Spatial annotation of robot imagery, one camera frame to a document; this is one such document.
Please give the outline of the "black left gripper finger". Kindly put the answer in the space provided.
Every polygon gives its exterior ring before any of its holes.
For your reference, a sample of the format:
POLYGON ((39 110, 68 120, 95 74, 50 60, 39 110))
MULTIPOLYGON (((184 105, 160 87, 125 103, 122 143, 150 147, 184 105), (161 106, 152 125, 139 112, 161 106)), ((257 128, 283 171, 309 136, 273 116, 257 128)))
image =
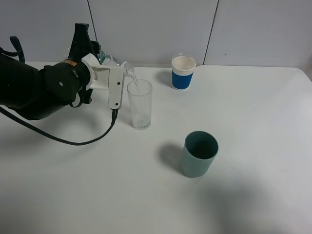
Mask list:
POLYGON ((72 44, 69 50, 69 59, 79 60, 93 53, 93 46, 88 34, 89 24, 76 23, 72 44))
POLYGON ((98 61, 100 61, 99 55, 100 55, 100 49, 101 46, 97 41, 91 41, 91 45, 93 48, 93 55, 97 58, 98 61))

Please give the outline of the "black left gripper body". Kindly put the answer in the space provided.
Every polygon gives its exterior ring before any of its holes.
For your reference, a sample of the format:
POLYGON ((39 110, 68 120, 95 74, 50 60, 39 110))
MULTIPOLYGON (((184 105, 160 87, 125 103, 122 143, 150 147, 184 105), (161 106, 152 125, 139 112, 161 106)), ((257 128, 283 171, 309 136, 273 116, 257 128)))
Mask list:
POLYGON ((73 60, 72 58, 67 58, 63 62, 73 66, 71 73, 76 79, 78 79, 80 83, 74 98, 69 101, 69 105, 74 105, 74 102, 77 99, 77 95, 79 97, 79 102, 77 105, 90 104, 92 102, 91 95, 93 89, 87 88, 87 84, 91 80, 91 75, 87 66, 81 60, 73 60))

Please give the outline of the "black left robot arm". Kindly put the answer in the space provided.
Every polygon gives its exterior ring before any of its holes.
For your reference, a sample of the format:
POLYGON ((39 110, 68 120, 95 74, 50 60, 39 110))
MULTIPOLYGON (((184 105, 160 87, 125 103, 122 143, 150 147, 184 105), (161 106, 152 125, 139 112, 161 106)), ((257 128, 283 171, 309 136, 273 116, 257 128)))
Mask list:
POLYGON ((11 36, 15 52, 0 51, 0 103, 27 120, 40 120, 64 106, 92 101, 93 90, 87 88, 90 72, 82 62, 88 54, 98 56, 100 44, 91 41, 88 24, 75 24, 68 58, 38 70, 25 64, 19 39, 11 36))

